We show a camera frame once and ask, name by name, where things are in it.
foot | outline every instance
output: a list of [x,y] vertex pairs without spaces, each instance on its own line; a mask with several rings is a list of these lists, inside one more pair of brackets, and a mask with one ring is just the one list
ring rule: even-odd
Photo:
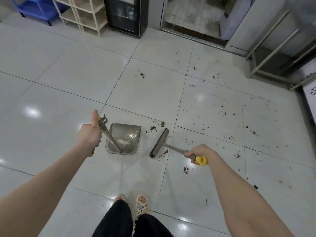
[[137,196],[136,200],[136,219],[139,216],[146,214],[149,209],[149,202],[146,195],[140,194]]
[[123,194],[119,194],[114,200],[112,205],[114,205],[115,202],[117,202],[118,200],[124,200],[125,201],[125,196]]

yellow handle grip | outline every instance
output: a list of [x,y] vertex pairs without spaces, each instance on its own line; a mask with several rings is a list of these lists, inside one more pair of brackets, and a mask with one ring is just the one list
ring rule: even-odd
[[195,161],[196,161],[197,163],[199,163],[200,165],[202,165],[202,166],[204,166],[204,165],[207,164],[207,159],[206,159],[204,156],[199,156],[199,155],[197,155],[197,156],[195,157]]
[[93,156],[94,150],[95,150],[95,147],[93,148],[93,150],[92,150],[91,154],[89,155],[89,157]]

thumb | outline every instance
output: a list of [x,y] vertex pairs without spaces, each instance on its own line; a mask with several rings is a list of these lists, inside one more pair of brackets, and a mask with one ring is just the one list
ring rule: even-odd
[[99,114],[97,110],[94,110],[91,114],[91,125],[93,127],[99,127]]
[[185,153],[186,156],[191,156],[194,154],[193,149],[191,149],[189,152]]

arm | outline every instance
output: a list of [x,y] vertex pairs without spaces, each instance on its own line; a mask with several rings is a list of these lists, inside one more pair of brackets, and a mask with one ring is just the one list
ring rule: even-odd
[[95,110],[91,125],[81,126],[79,143],[73,149],[0,201],[0,236],[38,236],[101,136]]
[[294,237],[270,205],[212,149],[202,144],[186,155],[205,156],[232,237]]

blue plastic shelf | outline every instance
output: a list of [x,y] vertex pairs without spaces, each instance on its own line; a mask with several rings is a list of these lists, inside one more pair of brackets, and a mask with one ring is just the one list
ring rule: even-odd
[[[59,16],[52,0],[26,0],[20,5],[18,5],[14,0],[12,1],[23,17],[25,17],[24,14],[30,15],[47,21],[50,26],[50,21]],[[58,3],[57,5],[61,12],[65,12],[69,8],[69,6],[62,3]]]

